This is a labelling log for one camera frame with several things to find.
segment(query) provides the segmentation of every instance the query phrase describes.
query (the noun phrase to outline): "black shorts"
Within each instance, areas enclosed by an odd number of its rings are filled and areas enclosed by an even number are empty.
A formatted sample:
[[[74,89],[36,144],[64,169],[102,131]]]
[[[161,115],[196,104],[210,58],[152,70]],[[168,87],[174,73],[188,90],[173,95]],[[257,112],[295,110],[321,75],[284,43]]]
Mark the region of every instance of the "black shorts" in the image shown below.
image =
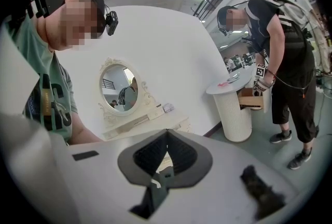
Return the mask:
[[[309,86],[303,91],[286,86],[276,80],[272,88],[272,119],[275,124],[288,122],[289,111],[295,124],[297,137],[303,143],[310,142],[316,136],[313,121],[316,101],[316,80],[313,71],[300,74],[296,78],[284,80],[294,87]]]

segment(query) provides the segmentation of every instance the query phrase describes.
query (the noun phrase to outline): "glove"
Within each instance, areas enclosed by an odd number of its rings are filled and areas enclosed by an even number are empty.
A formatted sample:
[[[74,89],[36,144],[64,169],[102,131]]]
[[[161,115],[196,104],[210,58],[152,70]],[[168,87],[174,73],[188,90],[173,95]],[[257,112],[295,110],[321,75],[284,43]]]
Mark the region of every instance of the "glove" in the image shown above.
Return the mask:
[[[253,96],[262,96],[263,92],[266,91],[267,89],[271,88],[275,83],[275,79],[271,84],[268,84],[265,82],[263,78],[258,78],[254,82],[253,86]]]

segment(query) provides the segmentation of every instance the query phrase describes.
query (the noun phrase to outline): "white cylindrical pedestal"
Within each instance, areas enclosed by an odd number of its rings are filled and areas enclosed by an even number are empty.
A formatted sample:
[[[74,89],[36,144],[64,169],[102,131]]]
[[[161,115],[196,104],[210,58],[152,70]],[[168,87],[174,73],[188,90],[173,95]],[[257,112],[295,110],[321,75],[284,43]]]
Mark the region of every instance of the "white cylindrical pedestal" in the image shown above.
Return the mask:
[[[249,138],[252,131],[250,108],[240,109],[236,92],[213,95],[225,137],[232,142],[242,142]]]

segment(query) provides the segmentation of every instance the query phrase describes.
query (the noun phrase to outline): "oval mirror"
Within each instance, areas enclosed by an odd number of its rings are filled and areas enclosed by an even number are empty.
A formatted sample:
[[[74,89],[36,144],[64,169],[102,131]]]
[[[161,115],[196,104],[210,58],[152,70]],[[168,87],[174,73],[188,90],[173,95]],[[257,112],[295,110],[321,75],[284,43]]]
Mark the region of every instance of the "oval mirror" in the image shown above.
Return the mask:
[[[130,110],[139,93],[135,76],[123,65],[113,65],[105,71],[101,88],[107,103],[118,111]]]

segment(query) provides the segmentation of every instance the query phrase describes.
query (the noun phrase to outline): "small white box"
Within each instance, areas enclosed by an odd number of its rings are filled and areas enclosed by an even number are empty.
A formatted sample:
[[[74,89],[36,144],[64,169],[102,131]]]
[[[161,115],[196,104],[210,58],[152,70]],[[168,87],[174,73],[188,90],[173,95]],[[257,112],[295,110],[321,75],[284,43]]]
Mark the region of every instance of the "small white box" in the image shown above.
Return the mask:
[[[155,111],[148,113],[147,117],[149,118],[149,120],[153,120],[158,118],[159,116],[162,116],[163,114],[165,114],[164,109],[162,107],[158,107]]]

